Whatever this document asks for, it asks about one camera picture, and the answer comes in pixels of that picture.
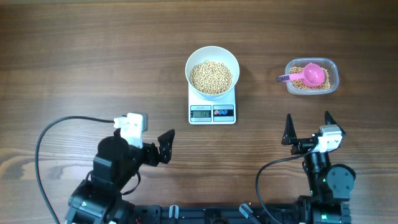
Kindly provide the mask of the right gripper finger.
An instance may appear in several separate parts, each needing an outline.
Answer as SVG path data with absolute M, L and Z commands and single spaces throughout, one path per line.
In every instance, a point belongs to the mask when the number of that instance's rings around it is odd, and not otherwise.
M 345 136 L 346 132 L 344 129 L 333 119 L 332 115 L 329 113 L 329 111 L 325 111 L 325 124 L 326 125 L 337 125 L 341 131 L 341 135 Z
M 284 146 L 297 144 L 297 135 L 290 113 L 286 117 L 285 130 L 282 136 L 281 144 Z

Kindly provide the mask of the white digital kitchen scale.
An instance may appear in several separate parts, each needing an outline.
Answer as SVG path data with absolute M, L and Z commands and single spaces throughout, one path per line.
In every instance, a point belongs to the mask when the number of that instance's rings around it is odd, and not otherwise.
M 192 125 L 226 125 L 236 122 L 236 97 L 232 88 L 223 95 L 205 98 L 188 87 L 188 121 Z

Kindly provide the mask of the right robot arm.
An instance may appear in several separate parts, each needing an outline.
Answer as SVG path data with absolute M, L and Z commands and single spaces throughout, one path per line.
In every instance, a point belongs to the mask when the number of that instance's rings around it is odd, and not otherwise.
M 300 196 L 285 223 L 351 223 L 347 202 L 356 179 L 355 171 L 344 164 L 333 165 L 329 153 L 341 147 L 345 131 L 329 112 L 325 124 L 309 138 L 298 138 L 290 114 L 287 115 L 281 144 L 291 145 L 291 155 L 303 158 L 302 167 L 308 179 L 310 196 Z

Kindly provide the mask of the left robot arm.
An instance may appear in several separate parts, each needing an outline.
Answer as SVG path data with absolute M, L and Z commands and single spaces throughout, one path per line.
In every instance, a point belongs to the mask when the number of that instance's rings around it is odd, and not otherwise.
M 144 143 L 141 148 L 128 144 L 121 129 L 98 144 L 93 170 L 72 193 L 66 214 L 67 223 L 135 223 L 135 205 L 122 199 L 134 189 L 122 189 L 134 177 L 140 177 L 139 168 L 145 164 L 156 167 L 167 164 L 172 156 L 175 130 L 158 137 L 159 145 Z

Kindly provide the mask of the pink plastic measuring scoop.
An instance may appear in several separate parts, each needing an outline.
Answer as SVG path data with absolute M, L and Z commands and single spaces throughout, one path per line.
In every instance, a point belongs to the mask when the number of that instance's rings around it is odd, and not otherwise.
M 301 80 L 305 86 L 315 87 L 325 81 L 325 73 L 319 65 L 309 63 L 303 68 L 301 73 L 291 73 L 277 77 L 278 82 L 291 82 L 294 80 Z

